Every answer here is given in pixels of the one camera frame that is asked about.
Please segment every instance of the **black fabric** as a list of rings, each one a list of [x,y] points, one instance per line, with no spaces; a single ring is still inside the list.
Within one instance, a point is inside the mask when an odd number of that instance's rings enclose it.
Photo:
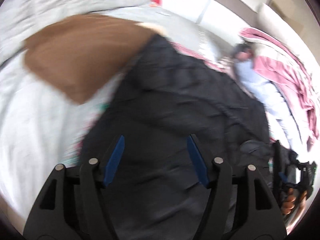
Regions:
[[[85,137],[79,160],[99,158],[114,136],[124,135],[121,163],[103,192],[120,239],[192,239],[209,196],[188,156],[193,133],[232,165],[268,170],[270,151],[240,150],[248,140],[268,145],[263,105],[157,35]]]

